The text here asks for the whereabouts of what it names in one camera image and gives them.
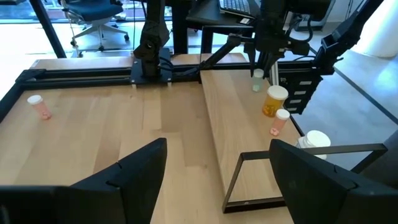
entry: white wall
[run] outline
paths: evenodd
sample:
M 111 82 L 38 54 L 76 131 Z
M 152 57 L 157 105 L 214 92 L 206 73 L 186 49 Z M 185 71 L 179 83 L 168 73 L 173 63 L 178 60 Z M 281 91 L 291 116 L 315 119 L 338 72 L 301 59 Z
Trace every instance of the white wall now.
M 354 0 L 351 13 L 361 4 L 362 0 Z M 346 17 L 349 0 L 336 0 L 328 17 L 328 22 L 343 22 Z
M 384 0 L 363 27 L 361 40 L 353 50 L 376 57 L 398 54 L 398 1 Z

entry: wooden table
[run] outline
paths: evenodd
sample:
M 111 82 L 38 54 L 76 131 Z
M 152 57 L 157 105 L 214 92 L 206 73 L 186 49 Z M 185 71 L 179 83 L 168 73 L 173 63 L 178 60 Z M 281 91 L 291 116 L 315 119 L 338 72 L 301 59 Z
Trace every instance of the wooden table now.
M 251 90 L 248 70 L 201 72 L 206 104 L 226 192 L 241 152 L 269 149 L 269 134 L 274 119 L 264 116 L 261 108 L 266 99 L 268 81 L 259 93 Z M 288 120 L 277 139 L 295 144 L 299 132 Z M 229 201 L 245 201 L 282 196 L 269 160 L 243 163 Z
M 242 61 L 241 54 L 230 54 L 222 62 Z M 48 59 L 36 61 L 32 68 L 129 67 L 131 63 L 129 57 Z M 179 55 L 173 58 L 173 63 L 198 63 L 198 56 Z M 220 79 L 212 82 L 211 75 L 215 73 L 220 73 Z M 233 98 L 226 95 L 220 98 L 231 99 L 230 106 L 238 107 L 235 110 L 231 108 L 231 115 L 225 118 L 247 116 L 249 111 L 246 110 L 250 109 L 243 106 L 260 99 L 248 99 L 246 103 L 238 101 L 235 96 L 245 96 L 245 90 L 238 94 L 238 90 L 231 86 L 232 79 L 226 74 L 226 71 L 209 71 L 202 78 L 207 85 L 227 82 L 218 86 L 217 94 L 235 93 Z M 220 163 L 223 181 L 220 180 L 217 160 L 221 158 L 220 140 L 215 138 L 213 141 L 208 115 L 214 132 L 215 113 L 210 111 L 208 114 L 203 88 L 209 110 L 215 109 L 214 103 L 219 98 L 209 101 L 209 96 L 216 95 L 210 95 L 205 85 L 195 82 L 174 83 L 171 87 L 138 87 L 136 90 L 131 86 L 109 86 L 26 91 L 0 124 L 0 184 L 70 185 L 148 142 L 166 137 L 169 149 L 167 166 L 152 223 L 292 223 L 287 208 L 222 214 L 222 186 L 228 176 L 224 174 L 224 163 Z M 53 113 L 52 119 L 41 121 L 26 103 L 27 97 L 33 94 L 44 97 Z M 220 109 L 224 114 L 228 107 Z M 247 117 L 245 121 L 254 122 L 252 119 L 256 116 Z M 236 128 L 226 124 L 225 120 L 219 127 Z M 243 128 L 247 130 L 248 124 L 243 124 Z M 234 133 L 239 132 L 238 129 L 229 129 L 224 134 L 236 136 Z M 234 150 L 266 149 L 263 147 L 266 142 L 254 141 L 251 147 L 236 147 Z M 270 178 L 269 169 L 259 172 Z

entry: pink pill bottle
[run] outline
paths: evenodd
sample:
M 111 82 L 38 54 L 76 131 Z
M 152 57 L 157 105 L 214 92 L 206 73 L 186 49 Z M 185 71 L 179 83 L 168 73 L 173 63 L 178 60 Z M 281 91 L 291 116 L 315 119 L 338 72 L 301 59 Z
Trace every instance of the pink pill bottle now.
M 290 118 L 290 113 L 285 109 L 276 111 L 274 122 L 272 123 L 269 133 L 273 136 L 278 136 L 285 126 L 286 121 Z
M 40 118 L 42 119 L 50 119 L 51 112 L 45 105 L 42 96 L 40 95 L 33 95 L 27 99 L 27 102 L 32 105 L 32 107 L 37 111 Z

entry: black metal frame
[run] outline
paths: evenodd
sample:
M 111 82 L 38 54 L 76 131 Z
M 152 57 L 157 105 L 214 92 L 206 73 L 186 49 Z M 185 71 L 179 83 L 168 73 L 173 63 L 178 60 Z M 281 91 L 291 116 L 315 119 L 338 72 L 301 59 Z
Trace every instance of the black metal frame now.
M 387 152 L 387 148 L 383 144 L 362 144 L 353 146 L 333 146 L 333 147 L 317 147 L 302 149 L 309 154 L 319 155 L 319 154 L 338 154 L 338 153 L 351 153 L 351 152 L 368 152 L 372 151 L 365 159 L 363 159 L 359 164 L 357 164 L 351 171 L 355 173 L 360 173 L 370 164 L 372 164 L 376 159 L 381 157 Z M 234 173 L 231 178 L 231 183 L 229 184 L 228 190 L 226 192 L 224 202 L 223 202 L 223 213 L 233 213 L 233 212 L 244 212 L 251 210 L 259 210 L 265 208 L 277 208 L 286 206 L 283 197 L 273 197 L 273 198 L 260 198 L 254 200 L 244 200 L 237 202 L 230 202 L 232 191 L 234 189 L 235 183 L 238 179 L 239 173 L 241 171 L 244 161 L 253 161 L 260 159 L 269 159 L 268 151 L 256 151 L 256 152 L 242 152 L 239 155 L 238 162 Z
M 299 62 L 279 62 L 279 75 L 283 74 L 304 74 L 311 75 L 307 70 L 308 61 Z M 193 65 L 175 65 L 171 82 L 199 82 L 200 72 L 190 73 L 187 71 L 196 70 L 199 64 Z M 219 63 L 203 70 L 249 70 L 249 63 Z M 29 69 L 24 70 L 16 79 L 15 84 L 0 101 L 0 122 L 7 116 L 22 93 L 26 90 L 44 90 L 54 88 L 84 88 L 94 86 L 112 86 L 112 85 L 132 85 L 132 67 L 119 68 L 90 68 L 90 69 L 70 69 L 70 70 L 46 70 Z M 291 120 L 297 131 L 303 136 L 303 131 L 295 122 Z M 382 144 L 357 145 L 357 146 L 339 146 L 325 147 L 316 149 L 304 149 L 311 154 L 335 154 L 347 152 L 372 151 L 368 157 L 362 160 L 352 171 L 361 172 L 368 165 L 381 157 L 387 149 Z M 248 210 L 257 210 L 263 208 L 274 208 L 285 206 L 282 197 L 261 198 L 256 200 L 246 200 L 239 202 L 229 202 L 235 182 L 238 178 L 244 161 L 269 159 L 267 151 L 243 152 L 240 154 L 236 168 L 231 179 L 228 191 L 224 198 L 223 212 L 242 212 Z
M 211 53 L 214 33 L 225 35 L 242 33 L 243 37 L 251 37 L 253 32 L 253 26 L 203 26 L 201 28 L 200 53 Z

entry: white lid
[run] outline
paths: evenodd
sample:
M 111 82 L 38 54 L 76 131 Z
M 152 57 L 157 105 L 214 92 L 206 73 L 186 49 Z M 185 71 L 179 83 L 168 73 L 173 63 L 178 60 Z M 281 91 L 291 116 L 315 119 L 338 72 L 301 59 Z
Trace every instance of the white lid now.
M 329 137 L 321 131 L 309 131 L 305 137 L 314 147 L 329 147 L 331 144 Z
M 279 109 L 276 111 L 276 116 L 279 119 L 286 120 L 290 117 L 290 113 L 285 109 Z
M 255 78 L 262 78 L 263 75 L 264 75 L 263 69 L 257 68 L 257 69 L 254 70 L 253 76 Z
M 40 95 L 33 95 L 27 99 L 27 102 L 31 105 L 36 105 L 38 103 L 41 103 L 42 101 L 43 98 Z
M 286 98 L 289 96 L 287 90 L 278 85 L 269 87 L 267 93 L 275 100 L 286 100 Z

